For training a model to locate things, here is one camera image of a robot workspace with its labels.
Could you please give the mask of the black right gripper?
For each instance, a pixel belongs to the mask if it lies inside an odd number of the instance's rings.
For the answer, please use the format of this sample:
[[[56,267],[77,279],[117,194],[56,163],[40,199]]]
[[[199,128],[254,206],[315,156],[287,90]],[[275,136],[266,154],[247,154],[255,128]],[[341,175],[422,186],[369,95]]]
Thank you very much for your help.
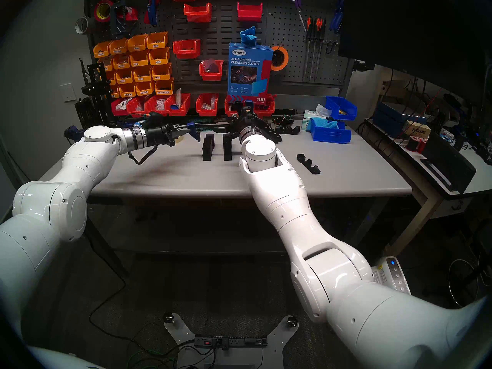
[[[248,127],[264,132],[270,131],[270,126],[263,119],[255,115],[241,115],[232,124],[226,126],[226,133],[239,134]]]

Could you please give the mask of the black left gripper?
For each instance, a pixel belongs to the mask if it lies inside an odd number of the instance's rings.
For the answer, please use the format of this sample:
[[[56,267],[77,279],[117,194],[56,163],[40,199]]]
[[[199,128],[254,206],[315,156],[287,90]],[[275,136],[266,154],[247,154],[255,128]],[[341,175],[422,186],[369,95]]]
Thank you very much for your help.
[[[159,125],[145,128],[146,147],[159,145],[174,146],[174,142],[180,142],[190,129],[184,125]]]

